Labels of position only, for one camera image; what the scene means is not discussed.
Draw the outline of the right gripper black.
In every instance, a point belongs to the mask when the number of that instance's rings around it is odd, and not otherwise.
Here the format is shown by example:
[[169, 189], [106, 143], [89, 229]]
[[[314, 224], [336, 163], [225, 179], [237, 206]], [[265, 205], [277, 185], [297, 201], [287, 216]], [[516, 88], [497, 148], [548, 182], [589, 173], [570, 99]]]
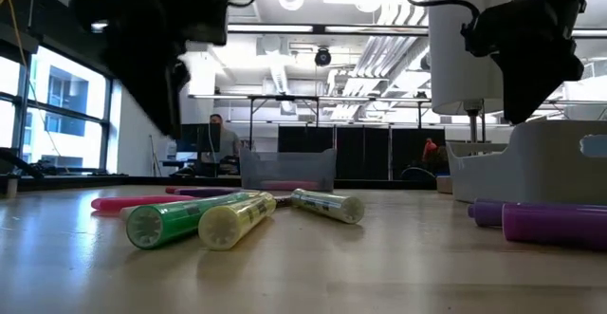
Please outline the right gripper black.
[[466, 50], [492, 56], [503, 73], [509, 122], [525, 122], [560, 85], [580, 80], [572, 33], [585, 9], [585, 0], [511, 0], [462, 27]]

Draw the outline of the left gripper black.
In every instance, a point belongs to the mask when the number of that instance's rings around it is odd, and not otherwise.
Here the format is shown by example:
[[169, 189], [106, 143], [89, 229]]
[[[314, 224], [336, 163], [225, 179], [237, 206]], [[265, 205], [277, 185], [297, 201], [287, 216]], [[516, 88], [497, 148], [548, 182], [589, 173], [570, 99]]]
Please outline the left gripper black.
[[[110, 71], [164, 136], [181, 137], [179, 93], [190, 80], [185, 44], [227, 42], [226, 0], [70, 0], [80, 25], [101, 31]], [[151, 56], [128, 55], [147, 51]]]

